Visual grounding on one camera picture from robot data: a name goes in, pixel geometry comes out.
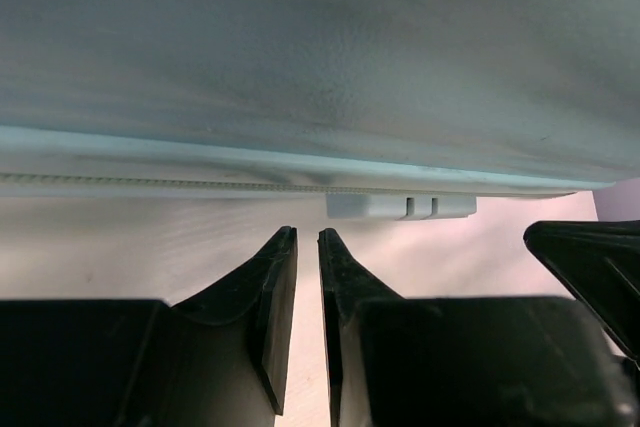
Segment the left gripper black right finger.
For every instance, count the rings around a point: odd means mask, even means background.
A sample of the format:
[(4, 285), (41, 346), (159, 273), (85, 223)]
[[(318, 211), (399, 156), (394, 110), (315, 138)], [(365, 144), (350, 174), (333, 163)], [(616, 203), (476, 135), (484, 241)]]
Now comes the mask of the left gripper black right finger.
[(554, 296), (405, 298), (318, 238), (335, 426), (635, 426), (591, 314)]

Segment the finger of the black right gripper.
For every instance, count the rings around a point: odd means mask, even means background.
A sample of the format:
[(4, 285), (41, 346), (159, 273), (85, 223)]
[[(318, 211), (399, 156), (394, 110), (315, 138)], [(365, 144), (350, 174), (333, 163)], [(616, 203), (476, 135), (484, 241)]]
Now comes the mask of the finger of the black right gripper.
[(524, 243), (615, 344), (639, 355), (639, 222), (539, 221)]

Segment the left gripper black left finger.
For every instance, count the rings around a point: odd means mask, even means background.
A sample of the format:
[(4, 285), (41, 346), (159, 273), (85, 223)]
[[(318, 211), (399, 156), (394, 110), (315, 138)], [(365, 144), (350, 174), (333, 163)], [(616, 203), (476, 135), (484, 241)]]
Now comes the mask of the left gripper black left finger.
[(270, 426), (284, 409), (297, 232), (175, 305), (1, 305), (5, 426)]

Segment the light blue hard-shell suitcase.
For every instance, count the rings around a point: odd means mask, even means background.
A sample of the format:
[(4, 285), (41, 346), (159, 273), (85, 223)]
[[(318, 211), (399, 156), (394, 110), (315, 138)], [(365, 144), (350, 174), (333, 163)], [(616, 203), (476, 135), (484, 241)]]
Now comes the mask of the light blue hard-shell suitcase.
[(639, 0), (1, 0), (6, 196), (553, 198), (639, 174)]

